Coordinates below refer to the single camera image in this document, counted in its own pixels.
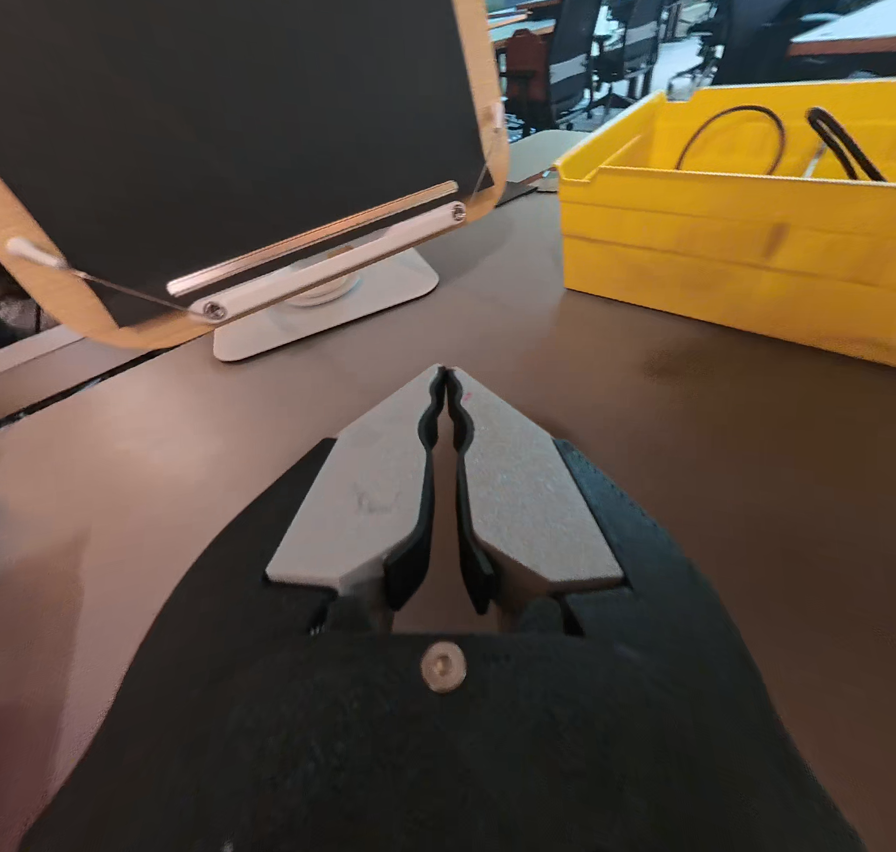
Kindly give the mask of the yellow plastic bin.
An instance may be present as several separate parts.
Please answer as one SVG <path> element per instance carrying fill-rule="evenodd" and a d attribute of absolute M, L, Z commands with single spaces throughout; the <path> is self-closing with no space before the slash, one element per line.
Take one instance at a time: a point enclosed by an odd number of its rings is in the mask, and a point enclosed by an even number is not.
<path fill-rule="evenodd" d="M 893 78 L 658 91 L 556 162 L 566 288 L 895 364 Z"/>

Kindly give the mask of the brown office chair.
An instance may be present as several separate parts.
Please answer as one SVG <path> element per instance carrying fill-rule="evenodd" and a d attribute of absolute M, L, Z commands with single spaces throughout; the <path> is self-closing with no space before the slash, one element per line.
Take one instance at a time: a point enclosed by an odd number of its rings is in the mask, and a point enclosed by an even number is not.
<path fill-rule="evenodd" d="M 529 30 L 518 30 L 507 41 L 505 110 L 521 125 L 521 138 L 553 126 L 545 40 Z"/>

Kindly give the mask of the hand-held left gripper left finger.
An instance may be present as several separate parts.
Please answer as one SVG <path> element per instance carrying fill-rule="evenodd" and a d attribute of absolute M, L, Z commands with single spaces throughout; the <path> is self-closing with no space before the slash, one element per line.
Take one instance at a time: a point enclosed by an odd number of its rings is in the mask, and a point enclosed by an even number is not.
<path fill-rule="evenodd" d="M 430 562 L 446 369 L 432 365 L 337 436 L 265 574 L 400 611 Z"/>

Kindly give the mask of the wooden book stand black panel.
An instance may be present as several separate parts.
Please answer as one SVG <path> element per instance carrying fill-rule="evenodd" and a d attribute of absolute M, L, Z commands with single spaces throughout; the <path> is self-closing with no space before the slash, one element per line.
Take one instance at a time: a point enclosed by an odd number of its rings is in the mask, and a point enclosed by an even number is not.
<path fill-rule="evenodd" d="M 2 0 L 2 266 L 179 345 L 487 215 L 484 0 Z"/>

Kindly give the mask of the grey office desk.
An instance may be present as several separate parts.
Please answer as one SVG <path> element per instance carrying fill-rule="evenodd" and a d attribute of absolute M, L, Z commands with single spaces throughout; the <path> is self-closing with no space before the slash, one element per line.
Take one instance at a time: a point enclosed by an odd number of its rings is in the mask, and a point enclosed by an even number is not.
<path fill-rule="evenodd" d="M 895 0 L 877 0 L 790 42 L 787 67 L 801 79 L 895 77 Z"/>

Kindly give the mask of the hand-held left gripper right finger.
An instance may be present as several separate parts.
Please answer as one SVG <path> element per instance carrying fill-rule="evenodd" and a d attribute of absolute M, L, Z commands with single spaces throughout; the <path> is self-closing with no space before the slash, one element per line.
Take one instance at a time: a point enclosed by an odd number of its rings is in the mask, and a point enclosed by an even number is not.
<path fill-rule="evenodd" d="M 462 578 L 477 613 L 614 588 L 623 569 L 554 438 L 458 368 L 445 371 L 454 425 Z"/>

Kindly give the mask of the black office chair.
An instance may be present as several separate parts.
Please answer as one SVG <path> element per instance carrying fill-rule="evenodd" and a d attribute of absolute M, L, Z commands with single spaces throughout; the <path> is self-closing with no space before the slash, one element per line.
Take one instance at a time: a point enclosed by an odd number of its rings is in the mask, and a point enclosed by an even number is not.
<path fill-rule="evenodd" d="M 839 17 L 842 0 L 719 0 L 712 17 L 691 28 L 700 40 L 699 62 L 669 79 L 671 93 L 681 77 L 693 87 L 770 84 L 798 77 L 789 51 L 792 39 Z"/>
<path fill-rule="evenodd" d="M 591 96 L 592 48 L 603 0 L 561 0 L 546 56 L 546 128 L 559 129 Z"/>
<path fill-rule="evenodd" d="M 651 90 L 658 59 L 666 0 L 616 0 L 612 14 L 620 25 L 608 39 L 598 39 L 594 73 L 608 92 L 597 100 L 608 114 L 632 106 Z"/>

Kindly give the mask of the grey cardboard piece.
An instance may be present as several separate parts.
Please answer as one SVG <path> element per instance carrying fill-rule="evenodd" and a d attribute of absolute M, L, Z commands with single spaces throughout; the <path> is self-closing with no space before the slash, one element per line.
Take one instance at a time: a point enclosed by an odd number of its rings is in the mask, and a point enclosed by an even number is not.
<path fill-rule="evenodd" d="M 588 131 L 550 129 L 510 143 L 508 183 L 532 182 L 589 135 Z"/>

